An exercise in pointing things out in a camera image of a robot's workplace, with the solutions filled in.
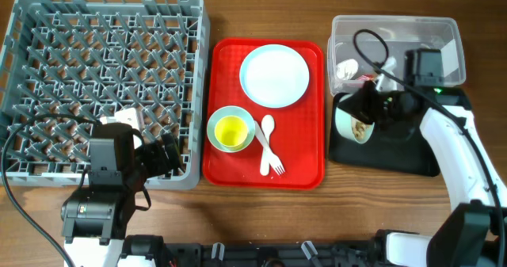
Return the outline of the food scraps rice and nuts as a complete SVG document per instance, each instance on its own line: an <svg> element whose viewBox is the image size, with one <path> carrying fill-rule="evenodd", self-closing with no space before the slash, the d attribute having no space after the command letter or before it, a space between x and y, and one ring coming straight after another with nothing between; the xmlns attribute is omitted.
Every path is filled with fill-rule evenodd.
<svg viewBox="0 0 507 267"><path fill-rule="evenodd" d="M369 137L369 131L372 127L370 124L365 124L355 118L352 118L351 126L354 139L358 142L364 142Z"/></svg>

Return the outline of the white napkin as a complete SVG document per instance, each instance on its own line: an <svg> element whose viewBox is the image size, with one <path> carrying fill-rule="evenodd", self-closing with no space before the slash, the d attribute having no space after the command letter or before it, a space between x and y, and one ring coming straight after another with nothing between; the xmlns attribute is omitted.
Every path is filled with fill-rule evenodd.
<svg viewBox="0 0 507 267"><path fill-rule="evenodd" d="M359 70L359 63L355 59L347 59L337 65L336 77L342 81L351 80Z"/></svg>

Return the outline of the yellow plastic cup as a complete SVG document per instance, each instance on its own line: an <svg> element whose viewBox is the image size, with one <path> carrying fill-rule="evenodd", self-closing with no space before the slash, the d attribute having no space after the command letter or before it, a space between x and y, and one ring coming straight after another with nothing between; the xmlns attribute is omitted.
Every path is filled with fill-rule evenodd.
<svg viewBox="0 0 507 267"><path fill-rule="evenodd" d="M248 127L246 122L238 116L224 116L218 120L214 135L225 148L237 151L246 141Z"/></svg>

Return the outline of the red snack wrapper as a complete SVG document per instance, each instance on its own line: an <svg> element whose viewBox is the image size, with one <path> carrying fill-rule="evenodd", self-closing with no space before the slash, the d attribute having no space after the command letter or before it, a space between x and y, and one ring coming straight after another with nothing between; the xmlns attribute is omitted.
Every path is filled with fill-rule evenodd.
<svg viewBox="0 0 507 267"><path fill-rule="evenodd" d="M357 81L374 81L376 76L374 74L363 74L359 78L357 78Z"/></svg>

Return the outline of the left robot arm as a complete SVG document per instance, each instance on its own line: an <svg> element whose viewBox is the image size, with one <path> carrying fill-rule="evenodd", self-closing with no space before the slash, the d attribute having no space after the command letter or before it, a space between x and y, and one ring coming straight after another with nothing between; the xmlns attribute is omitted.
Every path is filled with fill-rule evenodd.
<svg viewBox="0 0 507 267"><path fill-rule="evenodd" d="M64 249L73 266L175 266L161 236L127 235L138 192L151 177L181 168L172 133L134 146L140 133L129 124L101 124L90 139L87 180L63 203Z"/></svg>

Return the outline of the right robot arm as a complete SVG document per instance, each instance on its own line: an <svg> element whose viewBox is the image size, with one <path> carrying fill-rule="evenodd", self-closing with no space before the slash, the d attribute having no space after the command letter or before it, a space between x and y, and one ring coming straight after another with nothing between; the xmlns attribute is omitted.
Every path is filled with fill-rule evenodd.
<svg viewBox="0 0 507 267"><path fill-rule="evenodd" d="M451 215L436 234L382 231L368 251L371 263L399 266L504 266L506 185L499 178L475 129L470 103L459 88L444 86L437 49L406 53L403 79L391 73L392 59L374 62L379 80L402 85L384 89L366 81L337 99L334 127L359 145L375 128L409 124L430 148L448 191Z"/></svg>

